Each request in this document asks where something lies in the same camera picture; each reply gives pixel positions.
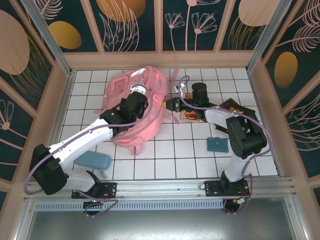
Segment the metal base plate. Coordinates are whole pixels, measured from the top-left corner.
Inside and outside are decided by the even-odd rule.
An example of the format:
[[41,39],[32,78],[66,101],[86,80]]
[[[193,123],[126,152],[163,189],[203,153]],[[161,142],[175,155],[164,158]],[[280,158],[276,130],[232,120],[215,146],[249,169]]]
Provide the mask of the metal base plate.
[[[92,196],[90,193],[85,192],[85,194],[96,199],[114,199],[117,193],[117,183],[116,182],[102,182],[98,194]],[[71,194],[72,199],[86,199],[85,196],[80,193],[73,191]]]
[[241,180],[237,182],[237,187],[234,190],[230,190],[229,192],[225,192],[221,181],[205,181],[204,188],[205,188],[205,195],[207,197],[226,197],[226,196],[242,196],[241,190],[238,188],[240,187],[247,195],[249,195],[249,187],[248,182],[246,180]]

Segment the yellow circle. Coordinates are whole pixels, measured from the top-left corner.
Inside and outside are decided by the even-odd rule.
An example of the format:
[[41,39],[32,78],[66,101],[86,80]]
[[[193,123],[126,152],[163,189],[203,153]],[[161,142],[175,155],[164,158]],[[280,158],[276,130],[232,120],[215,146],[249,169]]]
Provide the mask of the yellow circle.
[[49,25],[56,42],[65,49],[80,47],[82,40],[78,30],[65,21],[55,21]]
[[28,35],[10,14],[0,10],[0,69],[8,74],[21,74],[29,62]]
[[241,0],[239,18],[247,26],[260,27],[269,22],[279,0]]
[[275,63],[275,83],[282,89],[287,88],[295,79],[297,70],[298,60],[296,56],[288,51],[283,52]]
[[139,18],[146,9],[146,0],[96,0],[96,3],[104,15],[116,22],[130,21],[130,17],[125,17],[128,15],[126,9],[128,13],[129,9],[131,9],[136,19]]

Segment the floral wall pattern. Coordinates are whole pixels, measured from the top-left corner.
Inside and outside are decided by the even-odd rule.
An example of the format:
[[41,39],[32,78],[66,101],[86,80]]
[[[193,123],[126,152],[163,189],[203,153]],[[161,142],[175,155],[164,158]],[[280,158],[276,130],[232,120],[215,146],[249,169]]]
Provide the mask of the floral wall pattern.
[[0,89],[0,179],[12,181],[33,118]]
[[221,50],[253,50],[279,0],[236,0]]
[[163,51],[213,50],[226,0],[164,0]]
[[34,0],[34,3],[64,53],[98,51],[80,0]]
[[308,177],[320,175],[320,84],[286,115],[286,120]]
[[106,52],[155,51],[154,0],[90,0]]
[[9,1],[0,2],[0,78],[38,108],[52,65]]
[[282,107],[320,71],[320,0],[306,0],[266,63]]

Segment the light blue sponge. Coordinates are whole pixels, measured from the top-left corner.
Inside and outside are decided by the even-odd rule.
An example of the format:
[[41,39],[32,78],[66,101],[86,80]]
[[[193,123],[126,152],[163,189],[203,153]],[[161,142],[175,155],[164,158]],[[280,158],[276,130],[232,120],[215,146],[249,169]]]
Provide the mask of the light blue sponge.
[[109,168],[111,157],[99,152],[86,151],[84,154],[74,160],[74,163],[89,169],[104,171]]

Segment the flower illustration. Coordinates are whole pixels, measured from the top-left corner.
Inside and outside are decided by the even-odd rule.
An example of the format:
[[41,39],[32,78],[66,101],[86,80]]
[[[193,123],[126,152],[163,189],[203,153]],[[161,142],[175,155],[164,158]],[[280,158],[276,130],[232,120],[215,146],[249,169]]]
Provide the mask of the flower illustration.
[[185,50],[188,51],[188,25],[189,25],[189,15],[190,15],[190,8],[194,6],[200,5],[210,5],[210,4],[217,4],[220,0],[186,0],[188,4],[188,12],[186,14],[186,27],[185,27]]
[[0,129],[8,130],[10,128],[10,121],[14,114],[14,104],[10,101],[7,103],[3,99],[0,100]]
[[[15,105],[11,101],[8,101],[8,103],[6,105],[6,103],[3,99],[0,100],[0,130],[4,130],[4,131],[9,130],[9,131],[13,132],[14,134],[26,139],[27,138],[26,136],[23,136],[22,134],[14,131],[10,128],[10,122],[11,122],[12,116],[14,114],[14,109],[15,109]],[[11,142],[8,142],[2,138],[0,138],[0,142],[7,144],[13,148],[23,150],[22,147],[15,145]]]
[[183,21],[181,13],[179,13],[179,14],[174,13],[174,14],[172,14],[172,16],[170,13],[167,13],[165,15],[165,20],[170,28],[171,43],[172,43],[173,51],[175,51],[176,49],[175,49],[175,44],[174,44],[174,38],[172,36],[172,29],[183,27],[185,25],[185,22]]
[[197,37],[198,34],[205,34],[214,32],[217,30],[217,25],[214,25],[216,19],[214,17],[214,13],[204,13],[201,15],[199,19],[199,13],[192,14],[192,25],[195,33],[195,41],[194,41],[194,50],[197,50]]

